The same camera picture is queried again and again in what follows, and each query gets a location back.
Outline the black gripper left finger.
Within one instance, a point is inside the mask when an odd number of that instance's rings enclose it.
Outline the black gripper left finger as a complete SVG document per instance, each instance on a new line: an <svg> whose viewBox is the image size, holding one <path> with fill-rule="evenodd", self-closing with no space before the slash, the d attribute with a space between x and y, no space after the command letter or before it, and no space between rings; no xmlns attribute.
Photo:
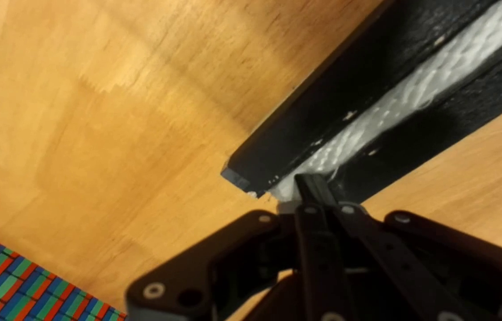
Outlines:
<svg viewBox="0 0 502 321"><path fill-rule="evenodd" d="M322 175L295 179L299 202L251 211L135 279L128 321L226 321L254 295L244 321L352 321L340 209Z"/></svg>

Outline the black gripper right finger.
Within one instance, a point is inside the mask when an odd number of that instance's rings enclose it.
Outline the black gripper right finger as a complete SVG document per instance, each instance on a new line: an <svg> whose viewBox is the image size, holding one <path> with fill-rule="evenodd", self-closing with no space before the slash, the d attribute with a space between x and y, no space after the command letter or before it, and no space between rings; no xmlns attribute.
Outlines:
<svg viewBox="0 0 502 321"><path fill-rule="evenodd" d="M502 321L502 247L408 211L383 222L343 204L336 222L356 266L381 279L397 321Z"/></svg>

